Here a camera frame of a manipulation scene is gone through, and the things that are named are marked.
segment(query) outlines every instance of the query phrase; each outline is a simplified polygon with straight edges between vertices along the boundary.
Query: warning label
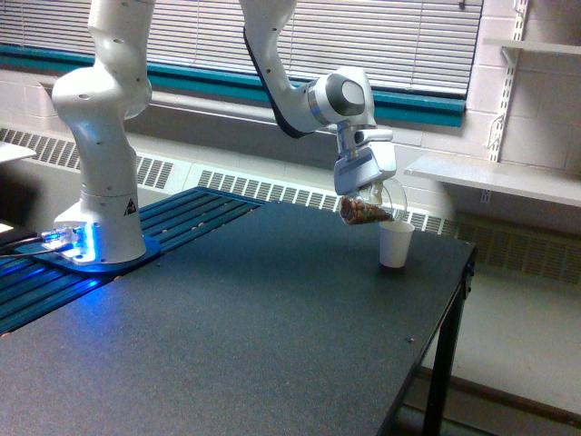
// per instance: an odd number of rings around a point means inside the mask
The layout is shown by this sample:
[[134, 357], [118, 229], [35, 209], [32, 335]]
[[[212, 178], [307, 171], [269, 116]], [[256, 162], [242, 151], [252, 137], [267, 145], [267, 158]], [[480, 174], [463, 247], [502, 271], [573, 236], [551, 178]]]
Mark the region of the warning label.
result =
[[137, 207], [135, 207], [135, 203], [133, 202], [133, 198], [129, 199], [129, 203], [127, 204], [127, 207], [125, 208], [125, 213], [123, 215], [131, 215], [132, 213], [136, 213], [137, 212]]

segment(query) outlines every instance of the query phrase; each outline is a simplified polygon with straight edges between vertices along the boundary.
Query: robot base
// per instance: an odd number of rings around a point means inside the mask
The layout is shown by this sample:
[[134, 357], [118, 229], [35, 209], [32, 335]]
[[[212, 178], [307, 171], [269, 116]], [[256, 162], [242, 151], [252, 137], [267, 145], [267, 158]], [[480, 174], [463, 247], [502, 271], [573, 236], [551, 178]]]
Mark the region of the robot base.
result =
[[[123, 263], [97, 263], [92, 265], [76, 265], [67, 261], [57, 253], [37, 254], [34, 257], [40, 262], [48, 263], [71, 273], [86, 275], [123, 275], [160, 256], [162, 247], [160, 243], [149, 236], [144, 236], [145, 254], [137, 259]], [[18, 247], [16, 251], [21, 254], [35, 253], [44, 250], [40, 243], [31, 243]]]

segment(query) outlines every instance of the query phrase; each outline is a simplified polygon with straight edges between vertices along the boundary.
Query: window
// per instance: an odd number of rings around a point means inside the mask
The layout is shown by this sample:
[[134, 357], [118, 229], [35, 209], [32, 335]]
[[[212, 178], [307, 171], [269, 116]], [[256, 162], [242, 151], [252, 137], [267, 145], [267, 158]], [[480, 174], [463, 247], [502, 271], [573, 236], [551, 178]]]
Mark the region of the window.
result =
[[[93, 53], [90, 0], [0, 2], [0, 43]], [[463, 96], [481, 7], [482, 0], [299, 1], [280, 55], [295, 78], [358, 65], [376, 88]], [[237, 0], [157, 0], [148, 57], [253, 74], [242, 26]]]
[[[378, 118], [461, 126], [482, 3], [299, 0], [281, 34], [281, 59], [297, 80], [363, 67]], [[70, 71], [91, 64], [90, 7], [90, 0], [0, 0], [0, 65]], [[157, 0], [150, 80], [266, 102], [242, 26], [237, 0]]]

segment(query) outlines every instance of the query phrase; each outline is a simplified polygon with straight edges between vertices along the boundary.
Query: wall shelf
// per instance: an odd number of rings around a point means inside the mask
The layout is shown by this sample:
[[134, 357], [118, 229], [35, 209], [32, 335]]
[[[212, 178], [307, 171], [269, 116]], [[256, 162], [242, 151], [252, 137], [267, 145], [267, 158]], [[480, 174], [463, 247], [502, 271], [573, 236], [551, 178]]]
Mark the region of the wall shelf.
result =
[[581, 207], [581, 175], [455, 154], [425, 154], [405, 170], [430, 180]]
[[32, 157], [36, 153], [29, 148], [0, 141], [0, 164]]
[[562, 45], [538, 43], [533, 41], [512, 41], [509, 39], [484, 38], [486, 45], [498, 45], [503, 49], [525, 50], [535, 53], [553, 53], [556, 55], [581, 55], [581, 45]]

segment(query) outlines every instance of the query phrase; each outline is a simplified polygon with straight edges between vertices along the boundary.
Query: metal shelf bracket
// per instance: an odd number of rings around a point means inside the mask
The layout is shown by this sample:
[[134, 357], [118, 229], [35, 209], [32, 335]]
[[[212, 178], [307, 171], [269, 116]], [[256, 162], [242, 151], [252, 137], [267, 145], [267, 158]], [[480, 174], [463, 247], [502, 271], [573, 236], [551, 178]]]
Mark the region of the metal shelf bracket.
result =
[[[525, 21], [527, 20], [528, 0], [514, 0], [513, 7], [517, 11], [517, 20], [515, 22], [515, 31], [513, 32], [512, 40], [522, 41]], [[502, 98], [500, 100], [497, 117], [490, 125], [488, 133], [487, 149], [488, 160], [490, 162], [498, 162], [500, 159], [500, 149], [507, 124], [508, 106], [510, 104], [510, 97], [512, 96], [512, 86], [515, 82], [518, 56], [520, 54], [520, 50], [516, 48], [502, 47], [501, 50], [502, 55], [507, 60], [507, 75], [502, 89]], [[491, 194], [490, 191], [482, 191], [480, 193], [480, 201], [482, 203], [489, 203]]]

